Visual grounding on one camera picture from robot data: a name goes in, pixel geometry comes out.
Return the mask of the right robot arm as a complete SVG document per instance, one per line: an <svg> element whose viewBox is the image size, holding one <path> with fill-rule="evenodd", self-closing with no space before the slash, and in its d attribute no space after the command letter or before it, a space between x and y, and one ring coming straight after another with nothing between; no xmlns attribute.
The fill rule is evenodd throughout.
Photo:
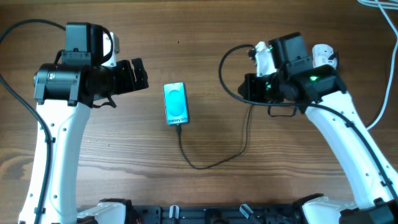
<svg viewBox="0 0 398 224"><path fill-rule="evenodd" d="M388 163L354 107L338 74L338 52L317 44L308 52L299 33L250 47L256 66L239 87L255 104L292 103L317 127L343 168L351 202L322 194L298 202L304 223L396 223L397 172Z"/></svg>

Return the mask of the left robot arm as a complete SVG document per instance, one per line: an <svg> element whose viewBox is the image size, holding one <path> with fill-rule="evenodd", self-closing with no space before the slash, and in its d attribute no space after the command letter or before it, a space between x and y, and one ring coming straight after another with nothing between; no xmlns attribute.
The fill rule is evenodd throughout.
<svg viewBox="0 0 398 224"><path fill-rule="evenodd" d="M114 95L146 89L142 60L116 61L117 38L105 27L66 26L65 48L34 75L39 117L32 177L20 223L137 223L130 200L106 198L78 212L76 176L86 124L96 101L115 107Z"/></svg>

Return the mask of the light blue smartphone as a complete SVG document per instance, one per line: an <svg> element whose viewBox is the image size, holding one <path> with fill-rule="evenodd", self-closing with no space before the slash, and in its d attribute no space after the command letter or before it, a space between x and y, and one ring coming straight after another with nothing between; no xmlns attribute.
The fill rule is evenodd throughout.
<svg viewBox="0 0 398 224"><path fill-rule="evenodd" d="M165 118L169 126L189 122L187 96L183 82L168 83L163 86Z"/></svg>

